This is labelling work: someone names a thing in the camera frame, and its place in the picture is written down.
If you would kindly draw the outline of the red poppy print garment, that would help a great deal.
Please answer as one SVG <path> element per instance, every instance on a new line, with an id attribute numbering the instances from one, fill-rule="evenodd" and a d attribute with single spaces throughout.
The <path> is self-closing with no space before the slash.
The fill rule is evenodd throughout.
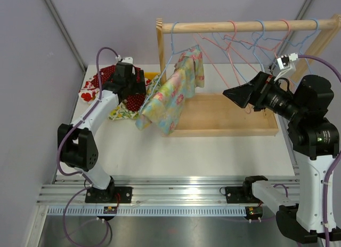
<path id="1" fill-rule="evenodd" d="M 99 78 L 96 74 L 82 84 L 78 96 L 83 102 L 90 105 L 98 96 L 99 91 Z"/>

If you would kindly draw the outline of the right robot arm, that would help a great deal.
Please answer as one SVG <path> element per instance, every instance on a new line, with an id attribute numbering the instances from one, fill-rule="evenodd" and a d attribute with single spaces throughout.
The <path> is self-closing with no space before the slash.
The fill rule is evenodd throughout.
<path id="1" fill-rule="evenodd" d="M 279 194 L 264 176 L 246 177 L 240 187 L 226 187 L 226 199 L 261 202 L 274 214 L 283 236 L 301 244 L 322 238 L 340 240 L 332 207 L 332 173 L 340 160 L 340 136 L 326 113 L 334 98 L 330 82 L 306 75 L 295 92 L 280 87 L 272 75 L 259 72 L 248 83 L 227 89 L 224 96 L 241 108 L 269 109 L 288 121 L 288 137 L 298 157 L 299 201 Z"/>

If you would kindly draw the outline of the pastel floral garment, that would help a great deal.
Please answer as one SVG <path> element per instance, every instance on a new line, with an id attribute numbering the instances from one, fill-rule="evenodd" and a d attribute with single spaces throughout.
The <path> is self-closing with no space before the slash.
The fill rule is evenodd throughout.
<path id="1" fill-rule="evenodd" d="M 139 130 L 155 124 L 164 135 L 174 132 L 185 101 L 194 97 L 197 87 L 205 86 L 202 50 L 199 46 L 184 51 L 171 77 L 143 106 L 135 125 Z"/>

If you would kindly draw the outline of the red polka dot garment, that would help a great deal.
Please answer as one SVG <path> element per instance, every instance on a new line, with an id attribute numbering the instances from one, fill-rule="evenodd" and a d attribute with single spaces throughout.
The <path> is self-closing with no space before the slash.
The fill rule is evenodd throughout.
<path id="1" fill-rule="evenodd" d="M 126 62 L 100 69 L 92 84 L 99 87 L 100 83 L 104 90 L 117 93 L 119 100 L 133 112 L 140 109 L 147 94 L 144 71 Z"/>

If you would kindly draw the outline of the pink wire hanger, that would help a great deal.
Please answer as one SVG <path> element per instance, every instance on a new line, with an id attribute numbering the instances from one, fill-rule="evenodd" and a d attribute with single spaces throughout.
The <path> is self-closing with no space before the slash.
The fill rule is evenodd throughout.
<path id="1" fill-rule="evenodd" d="M 278 47 L 287 39 L 287 37 L 289 36 L 290 32 L 291 32 L 291 25 L 290 23 L 285 20 L 285 19 L 280 19 L 280 21 L 284 22 L 287 26 L 287 32 L 286 34 L 283 36 L 282 39 L 275 39 L 275 38 L 264 38 L 263 35 L 265 33 L 265 24 L 262 20 L 256 20 L 256 22 L 259 22 L 261 25 L 262 25 L 262 33 L 259 35 L 259 38 L 255 39 L 253 43 L 250 43 L 248 41 L 240 41 L 242 45 L 245 45 L 245 44 L 248 44 L 249 47 L 248 49 L 251 49 L 251 48 L 259 48 L 261 51 L 264 51 L 264 54 L 266 55 L 265 51 L 269 51 L 269 52 L 272 52 L 274 57 L 277 58 L 278 55 L 277 55 L 277 49 Z M 258 45 L 258 41 L 259 40 L 263 40 L 263 41 L 267 41 L 268 39 L 271 39 L 273 41 L 277 41 L 276 45 L 273 46 L 272 48 L 268 48 L 266 46 L 261 46 L 261 45 Z"/>
<path id="2" fill-rule="evenodd" d="M 237 83 L 238 85 L 241 85 L 241 82 L 240 82 L 240 79 L 244 80 L 244 82 L 246 83 L 246 78 L 242 75 L 242 73 L 239 71 L 239 69 L 234 65 L 233 61 L 232 61 L 232 58 L 230 56 L 230 48 L 232 47 L 231 46 L 231 43 L 232 42 L 229 42 L 227 44 L 227 47 L 226 48 L 222 48 L 218 41 L 212 41 L 211 39 L 207 38 L 207 37 L 203 37 L 202 34 L 200 33 L 197 33 L 197 35 L 203 39 L 203 40 L 206 40 L 206 41 L 209 41 L 210 43 L 212 43 L 213 45 L 219 47 L 221 49 L 221 51 L 223 52 L 223 54 L 226 56 L 226 58 L 228 59 L 230 65 L 231 65 L 231 68 L 233 70 L 233 73 L 234 73 L 234 76 L 237 80 Z M 227 81 L 225 80 L 225 78 L 222 76 L 222 74 L 220 73 L 220 71 L 217 69 L 217 67 L 215 66 L 215 64 L 212 62 L 212 60 L 210 59 L 209 55 L 206 53 L 205 49 L 200 45 L 199 41 L 197 40 L 197 38 L 195 37 L 194 34 L 192 34 L 192 38 L 195 40 L 196 44 L 201 48 L 201 50 L 203 51 L 204 55 L 206 56 L 206 58 L 208 59 L 208 61 L 210 62 L 210 64 L 214 67 L 214 69 L 216 70 L 216 72 L 218 73 L 218 75 L 220 76 L 220 78 L 222 79 L 222 81 L 224 82 L 224 84 L 226 85 L 226 87 L 230 88 L 230 86 L 228 85 Z"/>

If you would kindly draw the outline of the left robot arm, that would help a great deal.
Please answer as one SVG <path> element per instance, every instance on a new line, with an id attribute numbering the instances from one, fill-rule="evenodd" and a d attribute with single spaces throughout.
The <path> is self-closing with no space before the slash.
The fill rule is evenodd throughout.
<path id="1" fill-rule="evenodd" d="M 127 203 L 132 190 L 115 187 L 112 176 L 99 164 L 95 134 L 109 113 L 128 97 L 145 95 L 144 71 L 131 63 L 118 62 L 108 80 L 100 85 L 99 96 L 71 124 L 58 127 L 57 162 L 74 168 L 88 182 L 86 203 Z"/>

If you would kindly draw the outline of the lemon print skirt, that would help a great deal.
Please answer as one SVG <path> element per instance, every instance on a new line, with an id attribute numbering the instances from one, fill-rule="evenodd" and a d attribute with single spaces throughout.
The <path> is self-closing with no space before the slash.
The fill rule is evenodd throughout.
<path id="1" fill-rule="evenodd" d="M 146 95 L 136 94 L 129 96 L 126 100 L 120 103 L 117 108 L 110 112 L 108 118 L 112 121 L 119 119 L 137 119 L 139 116 L 139 109 L 144 103 L 146 96 L 149 95 L 151 89 L 154 87 L 159 76 L 152 80 L 145 78 Z"/>

